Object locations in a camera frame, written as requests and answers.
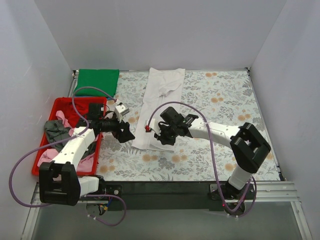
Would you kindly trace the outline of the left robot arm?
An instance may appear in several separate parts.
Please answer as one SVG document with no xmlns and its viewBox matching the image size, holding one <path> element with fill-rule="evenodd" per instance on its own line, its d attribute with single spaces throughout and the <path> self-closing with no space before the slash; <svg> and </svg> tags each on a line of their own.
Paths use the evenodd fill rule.
<svg viewBox="0 0 320 240">
<path fill-rule="evenodd" d="M 87 148 L 101 133 L 112 133 L 120 143 L 134 140 L 130 124 L 124 121 L 129 111 L 120 102 L 112 111 L 111 118 L 106 118 L 100 109 L 81 116 L 63 149 L 51 162 L 43 162 L 39 167 L 39 198 L 42 203 L 74 206 L 88 194 L 95 200 L 106 196 L 103 177 L 78 177 L 77 167 Z"/>
</svg>

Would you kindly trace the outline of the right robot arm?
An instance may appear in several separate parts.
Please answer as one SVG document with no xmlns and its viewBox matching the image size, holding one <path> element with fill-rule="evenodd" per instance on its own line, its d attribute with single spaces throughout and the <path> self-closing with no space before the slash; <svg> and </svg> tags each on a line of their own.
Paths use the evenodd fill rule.
<svg viewBox="0 0 320 240">
<path fill-rule="evenodd" d="M 173 146 L 177 137 L 198 138 L 221 144 L 232 150 L 237 166 L 221 187 L 224 195 L 237 199 L 245 192 L 245 185 L 256 174 L 271 151 L 271 146 L 251 123 L 242 126 L 208 122 L 204 117 L 183 116 L 169 106 L 160 114 L 161 120 L 152 118 L 145 130 L 154 132 L 162 145 Z"/>
</svg>

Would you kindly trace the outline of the white t shirt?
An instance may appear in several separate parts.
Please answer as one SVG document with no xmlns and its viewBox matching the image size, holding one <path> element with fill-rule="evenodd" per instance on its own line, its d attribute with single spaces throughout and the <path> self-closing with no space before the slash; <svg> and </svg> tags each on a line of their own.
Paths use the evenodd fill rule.
<svg viewBox="0 0 320 240">
<path fill-rule="evenodd" d="M 147 133 L 145 126 L 153 111 L 166 102 L 179 102 L 182 97 L 185 79 L 185 69 L 157 70 L 149 69 L 148 82 L 142 100 L 142 108 L 135 129 L 135 139 L 132 142 L 134 148 L 140 150 L 153 150 L 173 152 L 171 145 L 162 145 L 154 138 L 153 133 Z"/>
</svg>

